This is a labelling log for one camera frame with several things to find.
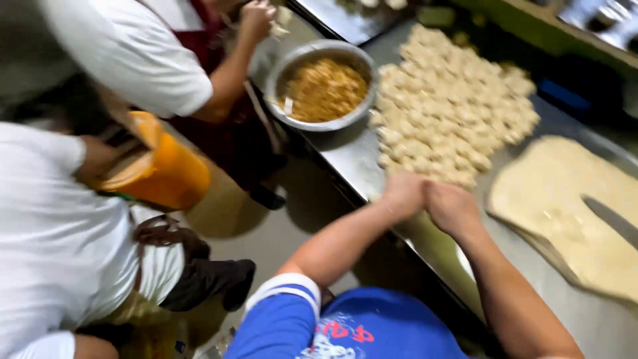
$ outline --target floor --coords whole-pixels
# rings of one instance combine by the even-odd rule
[[[299,245],[313,233],[353,210],[332,186],[327,174],[306,158],[290,159],[276,175],[277,193],[286,197],[286,206],[267,211],[253,202],[221,171],[213,168],[213,181],[206,198],[186,214],[190,226],[209,242],[211,259],[250,258],[257,264],[253,290],[271,278]],[[378,263],[390,263],[379,268]],[[412,293],[424,300],[448,323],[453,332],[463,337],[476,337],[466,320],[460,320],[458,306],[451,300],[427,269],[406,257],[388,238],[381,238],[367,252],[353,271],[347,273],[331,289],[338,294],[359,286],[382,286]],[[237,328],[243,311],[226,314],[216,303],[188,315],[193,328],[191,341],[201,350],[195,358],[219,358],[217,345]],[[475,351],[476,339],[463,339],[465,348]]]

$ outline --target forearm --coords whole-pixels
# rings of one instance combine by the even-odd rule
[[[583,358],[577,344],[484,228],[456,238],[477,279],[488,325],[512,358]]]
[[[256,46],[254,38],[239,33],[234,50],[211,74],[211,99],[193,117],[213,123],[228,117],[235,102],[244,94],[244,81]]]
[[[312,237],[277,274],[301,273],[320,287],[329,287],[352,268],[372,242],[402,219],[399,211],[384,201],[369,204]]]

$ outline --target stainless steel counter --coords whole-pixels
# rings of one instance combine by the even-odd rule
[[[403,43],[414,22],[406,22],[364,46],[379,64],[397,63],[397,45]],[[605,140],[541,98],[531,98],[542,120],[534,137],[558,134],[577,139],[594,153],[638,176],[638,161],[624,149]],[[361,198],[380,194],[384,177],[377,166],[377,139],[365,121],[330,133],[302,135],[347,185]],[[489,186],[499,169],[527,146],[524,144],[495,153],[493,169],[480,176],[477,201],[484,203]],[[638,357],[638,316],[631,309],[608,298],[572,287],[538,252],[508,227],[483,213],[483,221],[494,241],[512,264],[552,308],[574,336],[587,358],[629,359]],[[474,312],[482,316],[476,285],[459,261],[458,247],[437,231],[426,218],[397,229],[399,235],[424,262]]]

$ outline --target blue t-shirt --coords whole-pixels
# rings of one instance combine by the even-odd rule
[[[449,329],[407,294],[360,287],[319,313],[309,278],[284,274],[259,288],[224,359],[467,359]]]

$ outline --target flattened dough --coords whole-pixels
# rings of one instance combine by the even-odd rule
[[[575,141],[547,136],[499,173],[488,212],[522,231],[572,284],[638,303],[638,250],[582,195],[638,226],[638,180]]]

